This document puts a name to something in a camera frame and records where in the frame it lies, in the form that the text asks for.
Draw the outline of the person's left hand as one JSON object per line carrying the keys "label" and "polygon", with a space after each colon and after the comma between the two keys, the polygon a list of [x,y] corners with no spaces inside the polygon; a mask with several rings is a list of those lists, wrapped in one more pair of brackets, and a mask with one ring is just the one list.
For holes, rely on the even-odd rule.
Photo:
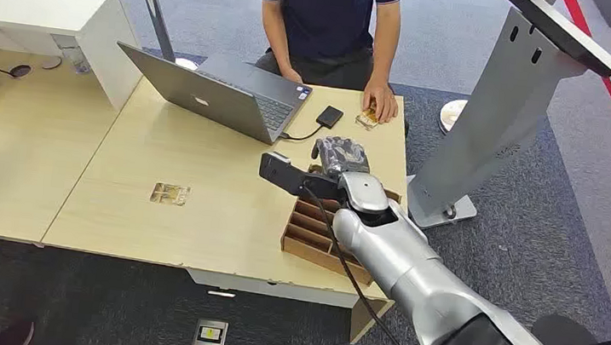
{"label": "person's left hand", "polygon": [[397,117],[399,112],[395,94],[389,84],[371,78],[364,88],[362,111],[373,110],[380,124],[386,124]]}

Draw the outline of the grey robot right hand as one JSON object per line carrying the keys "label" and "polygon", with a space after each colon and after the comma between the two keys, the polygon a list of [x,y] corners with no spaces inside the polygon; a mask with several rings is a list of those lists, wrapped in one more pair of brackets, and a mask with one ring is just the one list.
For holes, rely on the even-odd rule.
{"label": "grey robot right hand", "polygon": [[360,213],[381,214],[389,207],[383,184],[371,174],[365,148],[340,136],[316,139],[311,158],[321,162],[321,173],[343,189],[347,203]]}

